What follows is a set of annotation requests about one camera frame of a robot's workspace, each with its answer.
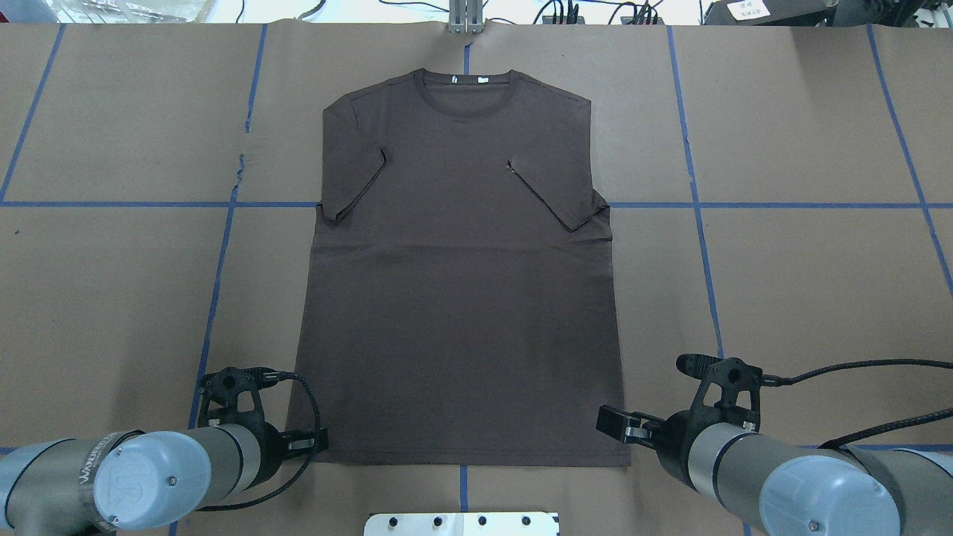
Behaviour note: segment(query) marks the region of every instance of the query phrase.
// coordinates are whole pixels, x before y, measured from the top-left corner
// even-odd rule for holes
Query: cable
[[[328,1],[328,0],[321,0],[320,2],[317,3],[317,6],[314,6],[313,8],[311,8],[311,9],[309,9],[309,10],[307,10],[307,11],[301,13],[300,15],[298,15],[298,16],[297,16],[297,19],[298,19],[298,20],[304,20],[304,19],[310,17],[311,15],[313,15],[313,14],[315,14],[315,13],[321,11],[321,8],[324,7],[324,5],[327,3],[327,1]]]
[[[391,2],[390,0],[377,0],[377,2],[380,2],[381,4],[387,4],[388,6],[427,6],[429,8],[434,8],[435,10],[443,11],[445,13],[450,12],[450,10],[446,8],[435,6],[428,2]]]
[[[819,368],[817,370],[812,370],[801,374],[800,376],[795,376],[794,378],[782,378],[780,376],[771,376],[765,374],[763,376],[763,383],[765,387],[784,387],[785,385],[794,385],[804,380],[810,380],[820,376],[821,374],[827,374],[828,372],[836,372],[838,370],[846,370],[850,368],[865,368],[868,366],[888,366],[888,365],[901,365],[901,364],[910,364],[918,366],[932,366],[936,368],[950,368],[953,369],[953,362],[951,361],[932,361],[932,360],[869,360],[869,361],[852,361],[849,363],[834,364],[830,366],[825,366],[824,368]]]
[[[556,20],[557,20],[557,19],[556,19],[556,17],[557,17],[557,16],[556,16],[556,4],[559,4],[559,11],[562,11],[562,0],[549,0],[548,2],[546,2],[545,4],[543,4],[543,5],[542,5],[542,8],[539,8],[539,11],[537,12],[537,16],[533,17],[533,23],[532,23],[532,24],[535,24],[535,23],[537,22],[537,20],[539,20],[539,16],[542,15],[542,13],[543,13],[544,11],[546,11],[546,8],[548,8],[550,4],[553,4],[553,24],[556,24]]]
[[[299,374],[296,374],[294,372],[284,372],[282,373],[282,376],[284,377],[283,379],[285,380],[296,380],[300,382],[301,386],[304,387],[304,392],[308,395],[308,400],[311,402],[311,409],[314,412],[314,434],[315,434],[315,445],[316,445],[316,437],[319,430],[321,429],[321,412],[317,409],[317,400],[314,398],[314,392],[311,390],[311,386],[308,385],[308,381],[305,380]],[[311,455],[309,454],[308,456],[305,456],[304,462],[301,463],[301,466],[294,473],[294,475],[292,475],[292,478],[290,478],[288,482],[286,482],[280,488],[276,489],[275,491],[272,491],[271,493],[267,495],[262,495],[261,497],[258,497],[257,499],[246,501],[244,503],[238,503],[237,505],[205,506],[203,508],[199,508],[196,511],[224,512],[229,510],[238,510],[241,508],[247,508],[249,506],[260,505],[264,503],[265,501],[268,501],[269,499],[273,499],[274,497],[277,497],[282,492],[284,492],[284,490],[291,487],[291,485],[294,484],[294,482],[298,479],[298,477],[300,477],[301,474],[304,473],[304,470],[308,468],[308,464],[310,463],[311,463]]]
[[[635,2],[622,2],[620,4],[616,4],[616,8],[612,11],[612,16],[609,17],[609,22],[607,22],[606,24],[612,24],[612,21],[616,19],[616,13],[618,13],[618,11],[624,8],[625,6],[632,6],[633,19],[635,19],[639,15],[639,6],[636,6]]]
[[[892,423],[873,426],[865,430],[861,430],[860,432],[847,434],[846,436],[839,437],[836,440],[831,440],[829,442],[826,442],[822,444],[819,448],[836,449],[848,443],[865,440],[867,438],[879,436],[881,434],[892,432],[894,430],[909,428],[910,426],[919,426],[921,424],[934,423],[936,421],[942,421],[943,419],[949,419],[950,417],[953,417],[953,407],[948,407],[940,411],[934,411],[933,413],[927,413],[926,415],[920,415],[920,417],[911,417],[910,419],[903,419],[901,421],[894,421]]]
[[[828,372],[837,372],[839,370],[847,370],[851,368],[866,368],[871,366],[890,366],[890,365],[916,365],[916,366],[930,366],[935,368],[948,368],[953,369],[953,362],[951,361],[933,361],[933,360],[868,360],[868,361],[851,361],[847,363],[833,364],[830,366],[825,366],[824,368],[819,368],[817,370],[812,370],[801,374],[800,376],[795,376],[794,378],[782,378],[780,376],[772,376],[765,374],[762,377],[761,385],[765,387],[783,387],[785,385],[794,385],[795,383],[800,383],[801,381],[810,380],[816,378],[821,374],[827,374]],[[894,421],[887,424],[879,424],[877,426],[872,426],[866,428],[859,432],[854,432],[853,434],[848,434],[846,436],[839,437],[834,440],[830,440],[821,445],[821,448],[839,448],[848,443],[857,442],[860,440],[865,440],[874,436],[879,436],[887,432],[892,432],[894,430],[900,430],[902,428],[909,428],[910,426],[919,426],[920,424],[934,423],[936,421],[941,421],[943,419],[949,419],[953,417],[953,407],[946,408],[940,411],[935,411],[933,413],[927,413],[925,415],[920,415],[920,417],[911,417],[909,419],[902,419],[900,421]]]

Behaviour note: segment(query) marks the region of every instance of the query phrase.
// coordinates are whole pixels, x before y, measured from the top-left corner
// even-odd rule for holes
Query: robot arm
[[[265,421],[258,390],[291,378],[229,367],[200,382],[196,429],[113,432],[13,451],[0,460],[0,528],[71,536],[163,526],[199,508],[231,509],[210,505],[265,482],[285,460],[327,448],[316,405],[314,431],[279,433]],[[244,392],[254,408],[238,411]]]
[[[603,406],[597,429],[654,449],[670,475],[771,536],[953,534],[953,458],[781,443],[758,433],[760,387],[777,378],[735,358],[684,355],[677,368],[701,381],[690,409],[664,420]],[[712,385],[721,398],[708,406]],[[745,391],[750,409],[737,405]]]

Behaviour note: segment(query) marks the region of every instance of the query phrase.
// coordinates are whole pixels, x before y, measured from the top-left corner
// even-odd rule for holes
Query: white label
[[[771,16],[771,11],[764,5],[763,0],[743,0],[728,4],[728,10],[735,20],[760,19]]]

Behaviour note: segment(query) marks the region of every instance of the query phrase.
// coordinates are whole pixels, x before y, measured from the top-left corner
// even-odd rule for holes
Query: folded sleeve
[[[331,221],[351,211],[387,162],[384,146],[359,127],[347,97],[324,111],[321,206]]]
[[[568,231],[575,231],[608,206],[593,190],[589,157],[592,105],[588,100],[557,110],[547,120],[560,144],[529,143],[507,165],[546,204]]]

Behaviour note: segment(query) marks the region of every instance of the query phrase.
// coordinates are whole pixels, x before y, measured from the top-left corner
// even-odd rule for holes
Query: neckline
[[[509,70],[503,74],[445,74],[442,72],[431,72],[426,69],[418,69],[413,72],[414,86],[417,94],[423,101],[438,113],[449,115],[451,117],[486,117],[499,112],[513,100],[513,94],[517,91],[521,76],[519,72]],[[444,85],[457,86],[476,86],[484,84],[506,84],[506,93],[493,106],[475,110],[472,112],[461,112],[450,107],[444,106],[427,89],[427,83],[436,83]]]

